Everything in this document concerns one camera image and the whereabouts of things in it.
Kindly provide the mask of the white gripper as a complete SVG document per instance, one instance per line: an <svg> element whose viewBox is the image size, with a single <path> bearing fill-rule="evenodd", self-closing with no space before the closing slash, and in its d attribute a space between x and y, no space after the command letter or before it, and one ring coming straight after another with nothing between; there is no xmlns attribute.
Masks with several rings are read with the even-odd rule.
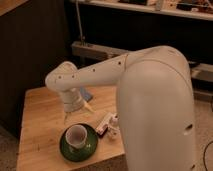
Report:
<svg viewBox="0 0 213 171"><path fill-rule="evenodd" d="M84 106L89 112L95 113L92 107L84 101L82 95L80 94L80 90L78 88L73 88L68 91L64 91L60 94L63 106L64 106L64 123L66 123L69 118L70 113L76 110L79 110Z"/></svg>

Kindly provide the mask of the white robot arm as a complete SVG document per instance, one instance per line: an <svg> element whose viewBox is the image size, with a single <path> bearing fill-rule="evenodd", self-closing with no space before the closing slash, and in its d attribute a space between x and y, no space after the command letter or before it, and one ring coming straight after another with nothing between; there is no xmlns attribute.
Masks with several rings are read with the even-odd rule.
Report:
<svg viewBox="0 0 213 171"><path fill-rule="evenodd" d="M70 91L113 85L129 171L196 171L194 96L189 64L156 46L78 69L64 62L45 78L71 108Z"/></svg>

